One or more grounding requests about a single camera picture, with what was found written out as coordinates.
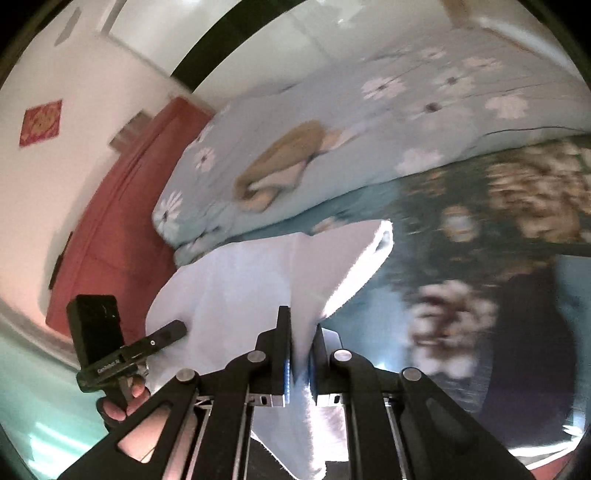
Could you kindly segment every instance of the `gray floral quilt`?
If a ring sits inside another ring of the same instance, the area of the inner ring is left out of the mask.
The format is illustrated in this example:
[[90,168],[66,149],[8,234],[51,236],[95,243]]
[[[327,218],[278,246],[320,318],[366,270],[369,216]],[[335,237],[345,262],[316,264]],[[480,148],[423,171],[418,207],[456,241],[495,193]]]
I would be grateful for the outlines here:
[[[486,31],[424,37],[319,71],[273,95],[231,102],[192,142],[153,213],[192,262],[228,238],[361,187],[475,155],[591,131],[591,93],[559,67]],[[261,213],[234,202],[235,179],[304,121],[352,140],[314,158]]]

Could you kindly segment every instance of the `brown plush object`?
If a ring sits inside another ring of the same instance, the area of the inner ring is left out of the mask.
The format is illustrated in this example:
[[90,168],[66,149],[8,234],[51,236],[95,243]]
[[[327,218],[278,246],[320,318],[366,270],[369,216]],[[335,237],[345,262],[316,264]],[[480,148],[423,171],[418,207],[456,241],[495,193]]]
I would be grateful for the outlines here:
[[308,162],[319,151],[325,135],[320,122],[311,120],[290,130],[267,148],[234,182],[234,198],[241,208],[255,212],[265,210],[281,188],[270,186],[251,191],[248,187],[272,173]]

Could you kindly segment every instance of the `black strip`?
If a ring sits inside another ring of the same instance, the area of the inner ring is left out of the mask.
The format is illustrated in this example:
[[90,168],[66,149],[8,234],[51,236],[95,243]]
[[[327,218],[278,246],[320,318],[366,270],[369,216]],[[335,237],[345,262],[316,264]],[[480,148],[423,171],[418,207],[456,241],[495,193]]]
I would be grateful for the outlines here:
[[303,1],[242,0],[193,46],[172,77],[195,90],[242,43]]

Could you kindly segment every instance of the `white cloth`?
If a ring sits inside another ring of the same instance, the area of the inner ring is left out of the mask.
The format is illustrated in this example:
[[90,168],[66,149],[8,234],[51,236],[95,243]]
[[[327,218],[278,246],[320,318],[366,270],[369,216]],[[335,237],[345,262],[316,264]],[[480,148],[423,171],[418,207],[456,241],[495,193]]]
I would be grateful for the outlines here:
[[290,403],[258,408],[253,437],[293,477],[320,480],[325,461],[346,461],[341,409],[317,408],[306,365],[318,322],[334,313],[377,271],[392,250],[392,224],[351,223],[220,247],[180,268],[162,288],[146,318],[150,334],[174,319],[187,336],[149,360],[148,386],[164,385],[181,368],[200,374],[223,369],[254,349],[259,333],[275,327],[280,305],[291,307],[293,336]]

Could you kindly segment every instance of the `floral blanket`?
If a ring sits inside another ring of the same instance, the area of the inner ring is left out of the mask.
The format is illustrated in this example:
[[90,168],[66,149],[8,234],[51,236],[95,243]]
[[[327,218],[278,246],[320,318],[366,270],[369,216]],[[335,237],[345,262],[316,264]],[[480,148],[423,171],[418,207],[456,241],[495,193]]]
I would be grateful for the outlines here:
[[[185,150],[154,226],[177,249],[177,265],[187,264],[231,236],[363,186],[590,131],[590,111],[583,82],[491,33],[424,37],[330,66],[273,95],[231,102]],[[236,178],[310,120],[349,141],[316,155],[299,186],[263,212],[241,210]]]
[[228,241],[367,219],[392,221],[394,249],[323,326],[380,368],[421,368],[507,446],[570,439],[591,335],[559,311],[555,269],[591,257],[591,136],[364,187]]

